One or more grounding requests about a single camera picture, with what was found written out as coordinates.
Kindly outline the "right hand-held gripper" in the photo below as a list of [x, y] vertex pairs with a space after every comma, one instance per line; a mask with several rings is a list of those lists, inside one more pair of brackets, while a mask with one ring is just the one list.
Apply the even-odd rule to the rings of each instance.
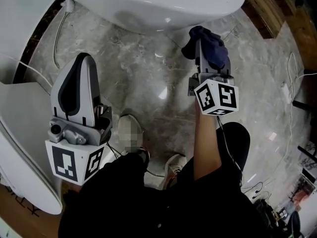
[[207, 62], [202, 50], [201, 39], [196, 41], [195, 65], [198, 73], [189, 78], [188, 96], [197, 98], [204, 115], [225, 116], [239, 111], [239, 89], [234, 85], [231, 62], [226, 58], [219, 74], [207, 73]]

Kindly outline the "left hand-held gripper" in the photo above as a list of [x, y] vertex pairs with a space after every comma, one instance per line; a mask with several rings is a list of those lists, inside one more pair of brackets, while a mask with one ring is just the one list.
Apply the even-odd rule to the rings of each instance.
[[98, 105], [95, 113], [99, 102], [96, 63], [80, 53], [60, 71], [51, 91], [55, 117], [45, 144], [56, 177], [83, 185], [100, 169], [111, 138], [112, 109]]

